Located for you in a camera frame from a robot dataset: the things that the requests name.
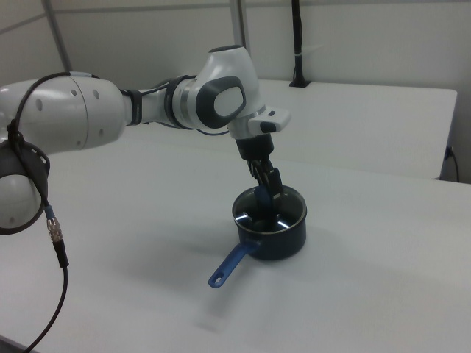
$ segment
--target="white table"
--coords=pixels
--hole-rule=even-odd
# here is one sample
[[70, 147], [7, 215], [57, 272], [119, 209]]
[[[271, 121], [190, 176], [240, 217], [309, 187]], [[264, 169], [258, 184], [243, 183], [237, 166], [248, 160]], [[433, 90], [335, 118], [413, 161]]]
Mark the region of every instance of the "white table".
[[[37, 350], [469, 351], [469, 185], [274, 164], [308, 204], [306, 245], [244, 258], [216, 290], [208, 278], [238, 241], [232, 203], [255, 184], [239, 156], [159, 143], [150, 126], [52, 156], [70, 285]], [[0, 238], [0, 335], [25, 345], [62, 286], [44, 223]]]
[[[454, 90], [260, 80], [268, 105], [293, 118], [274, 135], [284, 160], [423, 179], [439, 177], [453, 111]], [[232, 141], [188, 138], [155, 128], [152, 138], [182, 146], [237, 153]]]

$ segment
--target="blue handle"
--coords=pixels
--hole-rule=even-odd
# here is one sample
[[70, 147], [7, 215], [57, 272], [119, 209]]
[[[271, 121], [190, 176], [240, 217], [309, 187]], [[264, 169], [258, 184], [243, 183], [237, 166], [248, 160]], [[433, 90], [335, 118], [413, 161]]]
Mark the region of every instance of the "blue handle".
[[214, 272], [213, 276], [210, 277], [208, 284], [213, 288], [221, 287], [234, 271], [234, 268], [236, 268], [238, 263], [244, 258], [245, 254], [253, 253], [259, 246], [259, 243], [252, 241], [237, 244]]

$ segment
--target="saucepan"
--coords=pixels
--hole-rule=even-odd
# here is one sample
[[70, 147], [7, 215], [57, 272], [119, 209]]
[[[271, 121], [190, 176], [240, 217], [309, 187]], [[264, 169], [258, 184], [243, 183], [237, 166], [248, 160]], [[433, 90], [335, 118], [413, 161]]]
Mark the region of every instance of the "saucepan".
[[263, 188], [246, 190], [234, 201], [233, 217], [240, 243], [209, 279], [211, 287], [221, 287], [246, 254], [259, 260], [282, 260], [304, 246], [308, 211], [304, 198], [284, 185], [275, 209]]

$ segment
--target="white wall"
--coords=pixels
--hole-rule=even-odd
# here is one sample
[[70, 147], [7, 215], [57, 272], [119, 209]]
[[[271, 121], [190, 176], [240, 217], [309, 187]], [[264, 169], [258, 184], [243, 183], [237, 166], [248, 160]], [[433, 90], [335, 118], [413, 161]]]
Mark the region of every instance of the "white wall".
[[[247, 1], [251, 55], [260, 78], [291, 79], [288, 5]], [[301, 16], [303, 47], [314, 49], [303, 55], [308, 79], [457, 90], [450, 142], [462, 181], [471, 182], [471, 3], [307, 5]], [[455, 178], [451, 160], [445, 178]]]
[[198, 74], [208, 51], [234, 43], [228, 0], [52, 2], [76, 71], [120, 88]]
[[0, 86], [63, 71], [40, 0], [0, 0]]

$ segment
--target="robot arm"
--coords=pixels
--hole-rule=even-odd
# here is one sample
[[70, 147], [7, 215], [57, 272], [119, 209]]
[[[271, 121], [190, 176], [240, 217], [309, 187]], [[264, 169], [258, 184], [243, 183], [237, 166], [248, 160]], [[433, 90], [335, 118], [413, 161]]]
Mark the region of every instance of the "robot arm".
[[[33, 82], [0, 88], [0, 235], [25, 229], [43, 210], [37, 188], [10, 151], [7, 132]], [[198, 76], [177, 77], [154, 90], [119, 90], [112, 82], [79, 73], [50, 79], [26, 101], [18, 130], [25, 141], [52, 154], [113, 142], [125, 126], [140, 123], [227, 126], [252, 175], [275, 200], [281, 181], [268, 160], [273, 150], [269, 133], [281, 131], [290, 117], [287, 110], [265, 105], [247, 51], [228, 46], [210, 51]], [[39, 157], [29, 154], [25, 157], [41, 169]], [[46, 183], [49, 165], [44, 168], [46, 175], [39, 179]]]

